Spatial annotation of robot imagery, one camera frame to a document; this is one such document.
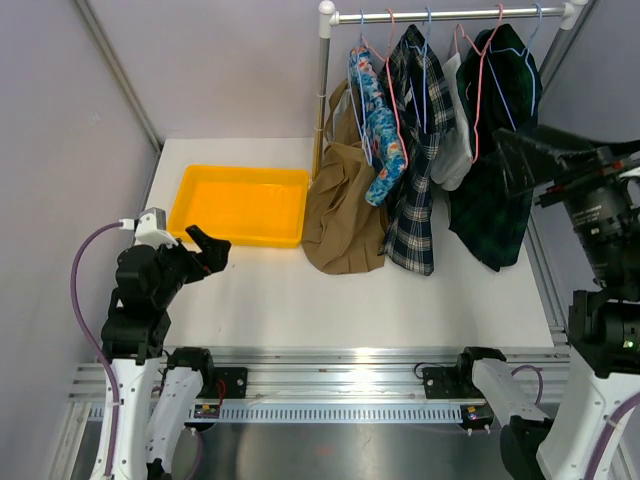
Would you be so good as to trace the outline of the dark green plaid skirt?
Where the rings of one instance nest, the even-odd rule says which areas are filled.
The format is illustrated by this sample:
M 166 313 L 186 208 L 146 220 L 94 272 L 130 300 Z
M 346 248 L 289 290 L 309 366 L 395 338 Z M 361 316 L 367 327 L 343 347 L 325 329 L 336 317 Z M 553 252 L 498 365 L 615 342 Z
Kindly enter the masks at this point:
M 491 29 L 481 31 L 474 43 L 482 50 Z M 449 193 L 450 226 L 469 252 L 489 269 L 498 272 L 517 263 L 532 205 L 532 195 L 508 197 L 496 153 L 493 134 L 506 128 L 506 115 L 499 102 L 488 66 L 484 60 L 481 113 L 478 125 L 480 153 L 461 185 Z M 466 112 L 471 148 L 475 149 L 475 115 L 479 58 L 469 50 L 456 74 L 459 96 Z M 529 120 L 517 130 L 533 128 Z

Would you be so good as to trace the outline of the tan pleated skirt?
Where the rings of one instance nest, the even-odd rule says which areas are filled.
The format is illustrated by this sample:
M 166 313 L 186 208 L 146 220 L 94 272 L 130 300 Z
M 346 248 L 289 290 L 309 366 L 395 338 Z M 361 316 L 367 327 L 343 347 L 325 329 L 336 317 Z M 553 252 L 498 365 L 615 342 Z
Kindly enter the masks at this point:
M 312 182 L 301 247 L 309 262 L 330 275 L 366 273 L 384 266 L 380 254 L 388 226 L 386 208 L 365 201 L 375 171 L 365 160 L 351 100 L 342 82 L 328 100 L 325 148 Z

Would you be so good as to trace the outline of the navy white plaid skirt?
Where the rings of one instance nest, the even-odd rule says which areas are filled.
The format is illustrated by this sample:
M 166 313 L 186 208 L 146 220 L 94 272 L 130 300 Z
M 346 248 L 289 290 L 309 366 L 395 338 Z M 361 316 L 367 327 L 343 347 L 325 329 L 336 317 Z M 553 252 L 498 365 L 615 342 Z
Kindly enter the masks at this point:
M 411 24 L 389 59 L 388 74 L 378 79 L 399 114 L 400 131 L 408 154 L 408 168 L 386 200 L 389 225 L 381 252 L 396 265 L 424 276 L 434 270 L 431 213 L 431 166 L 440 141 L 455 126 L 452 100 L 438 57 L 429 45 L 428 126 L 424 134 L 422 119 L 421 59 L 405 40 L 422 45 L 423 34 Z

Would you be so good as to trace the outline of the blue floral skirt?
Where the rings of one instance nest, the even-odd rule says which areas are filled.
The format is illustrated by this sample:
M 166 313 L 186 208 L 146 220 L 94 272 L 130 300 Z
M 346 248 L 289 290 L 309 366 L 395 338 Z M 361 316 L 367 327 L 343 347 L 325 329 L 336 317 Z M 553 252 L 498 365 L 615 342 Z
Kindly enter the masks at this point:
M 349 86 L 355 88 L 353 97 L 360 103 L 356 118 L 365 160 L 376 172 L 365 193 L 365 200 L 373 206 L 380 206 L 408 167 L 399 114 L 387 99 L 374 69 L 372 52 L 364 43 L 349 53 L 347 80 Z

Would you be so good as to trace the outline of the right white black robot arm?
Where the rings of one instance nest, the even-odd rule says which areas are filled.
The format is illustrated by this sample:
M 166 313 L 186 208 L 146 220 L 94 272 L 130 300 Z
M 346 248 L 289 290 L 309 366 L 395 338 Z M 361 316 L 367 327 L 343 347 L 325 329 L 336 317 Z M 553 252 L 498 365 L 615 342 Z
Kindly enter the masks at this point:
M 496 349 L 468 347 L 454 384 L 479 393 L 498 420 L 502 463 L 515 479 L 604 479 L 639 404 L 637 141 L 603 143 L 547 126 L 494 135 L 506 191 L 542 188 L 562 204 L 589 261 L 595 291 L 569 308 L 569 378 L 554 416 L 531 402 Z

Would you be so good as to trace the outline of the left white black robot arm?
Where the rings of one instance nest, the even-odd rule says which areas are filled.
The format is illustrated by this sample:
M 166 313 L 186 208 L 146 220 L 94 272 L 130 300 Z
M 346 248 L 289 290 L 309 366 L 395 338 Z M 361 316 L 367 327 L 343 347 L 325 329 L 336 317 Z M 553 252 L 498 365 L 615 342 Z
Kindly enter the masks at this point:
M 225 269 L 231 244 L 187 227 L 198 246 L 135 245 L 117 259 L 116 287 L 101 331 L 107 406 L 96 467 L 109 479 L 169 479 L 173 455 L 196 397 L 225 395 L 209 350 L 163 354 L 168 307 L 186 284 Z

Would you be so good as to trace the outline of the yellow plastic tray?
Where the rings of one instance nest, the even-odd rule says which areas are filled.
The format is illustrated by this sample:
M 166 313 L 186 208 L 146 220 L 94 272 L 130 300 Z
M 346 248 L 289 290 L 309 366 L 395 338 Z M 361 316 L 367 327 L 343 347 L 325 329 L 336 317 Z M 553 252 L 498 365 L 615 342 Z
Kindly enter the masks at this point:
M 305 170 L 191 165 L 167 229 L 184 241 L 186 229 L 196 225 L 234 245 L 295 248 L 302 239 L 309 185 Z

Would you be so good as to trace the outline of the metal clothes rack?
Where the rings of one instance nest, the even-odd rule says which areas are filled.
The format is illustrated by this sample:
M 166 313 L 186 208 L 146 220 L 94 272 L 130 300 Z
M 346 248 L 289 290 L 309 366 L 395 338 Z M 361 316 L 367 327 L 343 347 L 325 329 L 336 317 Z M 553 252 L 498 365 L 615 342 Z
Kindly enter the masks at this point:
M 331 1 L 322 1 L 319 12 L 319 59 L 316 95 L 317 110 L 314 125 L 311 177 L 316 178 L 323 154 L 326 93 L 328 84 L 332 29 L 348 24 L 415 23 L 418 21 L 461 21 L 556 17 L 561 20 L 558 31 L 539 68 L 542 84 L 547 87 L 566 59 L 586 20 L 596 6 L 594 1 L 564 1 L 555 7 L 493 7 L 484 9 L 435 10 L 430 12 L 342 14 Z

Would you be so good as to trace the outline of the aluminium mounting rail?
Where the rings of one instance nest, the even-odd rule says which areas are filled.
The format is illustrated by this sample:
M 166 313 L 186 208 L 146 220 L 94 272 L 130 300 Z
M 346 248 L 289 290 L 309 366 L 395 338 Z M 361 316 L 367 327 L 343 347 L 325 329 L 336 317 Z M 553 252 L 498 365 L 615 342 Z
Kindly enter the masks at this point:
M 210 347 L 216 367 L 246 367 L 249 403 L 421 403 L 420 366 L 454 365 L 464 347 L 250 348 Z M 569 346 L 496 347 L 512 367 L 542 370 L 543 401 L 559 402 L 568 379 Z M 105 381 L 98 363 L 76 367 L 68 401 L 102 402 Z

